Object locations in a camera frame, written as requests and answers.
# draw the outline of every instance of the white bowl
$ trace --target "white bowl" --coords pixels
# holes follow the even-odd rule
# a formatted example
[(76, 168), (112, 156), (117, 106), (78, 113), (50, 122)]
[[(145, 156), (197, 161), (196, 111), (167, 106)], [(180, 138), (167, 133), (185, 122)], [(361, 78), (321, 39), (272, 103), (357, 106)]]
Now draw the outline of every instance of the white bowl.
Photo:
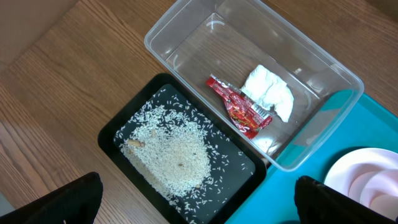
[(348, 196), (353, 182), (368, 172), (398, 169), (398, 154), (385, 149), (364, 148), (347, 153), (333, 164), (325, 185)]
[(398, 197), (381, 195), (373, 199), (370, 209), (396, 221), (398, 217)]
[(360, 203), (370, 208), (373, 200), (382, 195), (398, 197), (398, 169), (385, 170), (370, 178), (361, 193)]
[(356, 178), (349, 188), (348, 197), (359, 203), (361, 201), (361, 194), (365, 185), (376, 174), (378, 174), (376, 171), (367, 172)]

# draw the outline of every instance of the rice pile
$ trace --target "rice pile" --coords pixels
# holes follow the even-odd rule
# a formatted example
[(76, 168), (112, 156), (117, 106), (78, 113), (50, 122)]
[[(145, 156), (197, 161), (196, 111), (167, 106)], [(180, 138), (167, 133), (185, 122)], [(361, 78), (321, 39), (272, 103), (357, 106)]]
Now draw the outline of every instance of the rice pile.
[(206, 131), (188, 115), (159, 106), (135, 114), (129, 123), (132, 120), (140, 126), (121, 151), (167, 200), (185, 196), (210, 176)]

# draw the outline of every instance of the tissue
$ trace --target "tissue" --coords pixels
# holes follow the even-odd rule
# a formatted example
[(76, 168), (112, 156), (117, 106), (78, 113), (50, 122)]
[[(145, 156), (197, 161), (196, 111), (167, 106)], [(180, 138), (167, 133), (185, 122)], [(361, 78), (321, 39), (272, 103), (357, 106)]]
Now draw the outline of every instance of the tissue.
[(283, 122), (288, 122), (294, 97), (285, 81), (262, 65), (254, 69), (241, 88), (250, 99), (266, 110), (274, 110)]

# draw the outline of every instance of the black tray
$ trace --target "black tray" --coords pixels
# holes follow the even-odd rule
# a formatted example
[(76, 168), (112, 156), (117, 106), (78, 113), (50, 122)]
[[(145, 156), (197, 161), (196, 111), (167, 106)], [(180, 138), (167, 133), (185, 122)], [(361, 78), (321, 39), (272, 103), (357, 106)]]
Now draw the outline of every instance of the black tray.
[[(178, 95), (181, 102), (188, 100), (192, 105), (192, 108), (196, 108), (202, 112), (215, 126), (215, 129), (219, 129), (224, 135), (223, 138), (229, 138), (230, 142), (223, 144), (220, 139), (217, 139), (213, 144), (219, 145), (220, 152), (225, 155), (229, 155), (229, 166), (222, 167), (228, 168), (226, 172), (220, 170), (212, 170), (211, 176), (215, 180), (219, 179), (219, 176), (223, 176), (223, 190), (220, 194), (214, 189), (214, 193), (207, 190), (206, 199), (212, 199), (214, 203), (206, 203), (201, 209), (195, 213), (185, 214), (183, 210), (184, 201), (188, 201), (192, 206), (195, 207), (192, 199), (179, 199), (179, 207), (182, 208), (181, 214), (179, 214), (175, 205), (169, 205), (169, 202), (164, 199), (159, 193), (157, 193), (148, 184), (143, 176), (138, 173), (137, 170), (131, 165), (131, 163), (123, 156), (118, 147), (121, 143), (121, 139), (114, 138), (116, 133), (120, 133), (120, 129), (123, 127), (125, 133), (130, 132), (135, 128), (134, 125), (127, 124), (137, 111), (141, 110), (142, 106), (148, 101), (155, 101), (154, 104), (159, 100), (162, 103), (165, 100), (170, 100), (171, 96)], [(188, 90), (182, 86), (176, 79), (169, 74), (159, 74), (153, 78), (145, 87), (142, 89), (99, 133), (98, 144), (100, 148), (111, 158), (111, 160), (122, 170), (122, 172), (129, 178), (129, 180), (148, 198), (153, 206), (163, 214), (163, 216), (170, 223), (186, 223), (195, 220), (195, 223), (220, 223), (225, 222), (233, 212), (244, 202), (246, 198), (254, 191), (254, 189), (264, 180), (266, 176), (265, 164), (257, 157), (252, 151), (250, 151), (240, 140), (234, 131), (223, 124), (216, 116), (206, 108), (202, 103), (198, 101)], [(246, 170), (241, 171), (241, 164), (245, 164)], [(225, 203), (222, 203), (224, 198), (228, 198)]]

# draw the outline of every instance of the black object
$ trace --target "black object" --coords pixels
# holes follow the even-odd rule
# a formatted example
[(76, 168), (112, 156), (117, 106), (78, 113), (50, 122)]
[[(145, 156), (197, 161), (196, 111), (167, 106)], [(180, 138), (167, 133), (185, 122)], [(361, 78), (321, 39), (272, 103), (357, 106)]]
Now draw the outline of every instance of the black object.
[[(181, 207), (182, 214), (179, 214), (176, 209), (175, 205), (171, 206), (169, 205), (169, 202), (161, 196), (161, 194), (157, 193), (155, 189), (150, 186), (146, 182), (146, 180), (143, 178), (143, 176), (138, 173), (138, 171), (131, 165), (131, 163), (123, 156), (122, 152), (120, 151), (119, 145), (121, 143), (121, 139), (115, 138), (114, 136), (118, 132), (118, 134), (121, 132), (120, 129), (124, 127), (125, 134), (127, 135), (128, 132), (131, 132), (132, 128), (134, 126), (129, 126), (127, 124), (127, 121), (130, 120), (130, 118), (138, 112), (144, 104), (146, 104), (147, 101), (151, 100), (153, 101), (153, 104), (157, 103), (157, 100), (159, 100), (160, 104), (167, 105), (165, 101), (171, 100), (171, 96), (177, 95), (181, 103), (186, 103), (186, 100), (191, 103), (191, 108), (196, 108), (199, 112), (203, 113), (213, 124), (216, 126), (216, 129), (219, 129), (223, 134), (225, 134), (225, 137), (229, 138), (230, 144), (227, 144), (229, 146), (230, 151), (228, 152), (228, 147), (223, 148), (222, 145), (225, 144), (225, 141), (223, 139), (222, 143), (217, 143), (211, 142), (211, 144), (217, 144), (219, 149), (222, 150), (224, 154), (229, 155), (228, 159), (230, 161), (229, 168), (231, 168), (229, 174), (227, 174), (227, 169), (225, 167), (220, 167), (225, 169), (225, 174), (222, 174), (221, 170), (213, 170), (212, 171), (212, 176), (215, 175), (214, 177), (215, 180), (218, 180), (217, 178), (222, 174), (223, 175), (223, 182), (224, 179), (226, 183), (231, 184), (230, 187), (226, 185), (220, 185), (223, 187), (223, 190), (221, 191), (220, 195), (222, 192), (225, 190), (226, 194), (232, 195), (231, 198), (228, 198), (228, 201), (225, 203), (222, 203), (224, 200), (224, 197), (221, 198), (220, 195), (217, 195), (217, 189), (213, 190), (215, 191), (215, 194), (212, 194), (212, 200), (220, 200), (220, 204), (223, 206), (220, 208), (215, 208), (214, 206), (211, 205), (211, 203), (207, 203), (205, 206), (199, 210), (197, 209), (197, 217), (192, 218), (195, 220), (196, 223), (202, 223), (202, 222), (208, 222), (208, 223), (222, 223), (225, 222), (232, 214), (233, 212), (249, 197), (249, 195), (256, 189), (256, 187), (264, 180), (266, 176), (266, 167), (265, 164), (262, 162), (262, 160), (257, 157), (249, 148), (242, 142), (240, 141), (238, 135), (231, 129), (229, 126), (226, 124), (222, 123), (218, 118), (216, 118), (215, 114), (211, 112), (207, 107), (205, 107), (197, 98), (195, 98), (183, 85), (181, 85), (174, 77), (172, 77), (169, 74), (159, 74), (156, 77), (154, 77), (99, 133), (98, 136), (98, 144), (100, 148), (112, 159), (112, 161), (122, 170), (122, 172), (129, 178), (129, 180), (148, 198), (148, 200), (153, 204), (153, 206), (158, 209), (158, 211), (163, 214), (163, 216), (170, 222), (170, 223), (186, 223), (186, 217), (184, 218), (182, 215), (185, 214), (184, 211), (184, 206), (183, 206), (183, 201), (179, 201), (179, 203), (182, 203), (182, 205), (178, 205)], [(243, 172), (238, 172), (242, 171), (242, 163), (248, 163), (248, 170), (245, 173), (245, 176), (242, 177), (241, 174)], [(196, 204), (191, 204), (192, 208), (196, 208)], [(211, 220), (206, 220), (203, 218), (203, 216), (209, 216), (214, 215), (215, 216)]]
[[(162, 116), (167, 117), (171, 112), (183, 113), (187, 115), (187, 119), (194, 121), (207, 135), (204, 138), (205, 144), (216, 147), (215, 154), (212, 149), (207, 149), (210, 155), (211, 177), (214, 184), (210, 185), (205, 179), (203, 186), (205, 189), (194, 189), (198, 198), (189, 197), (173, 197), (171, 201), (175, 201), (174, 208), (181, 208), (181, 216), (191, 222), (208, 223), (220, 208), (235, 194), (239, 188), (252, 176), (255, 172), (254, 163), (244, 153), (236, 147), (227, 136), (225, 136), (217, 127), (209, 123), (209, 120), (203, 113), (198, 111), (181, 95), (172, 85), (166, 84), (162, 86), (150, 99), (147, 100), (138, 114), (144, 114), (152, 108), (162, 106), (166, 113)], [(123, 148), (123, 143), (129, 139), (131, 133), (142, 126), (136, 114), (132, 117), (119, 131), (113, 139), (114, 144), (119, 146), (119, 150)], [(159, 126), (167, 127), (168, 122), (163, 119)], [(177, 121), (175, 125), (181, 126), (183, 123)], [(190, 208), (194, 211), (185, 211), (185, 205), (189, 203)]]
[(100, 176), (91, 172), (0, 217), (0, 223), (91, 224), (100, 208), (102, 193)]
[(296, 181), (294, 201), (302, 224), (395, 223), (308, 176)]

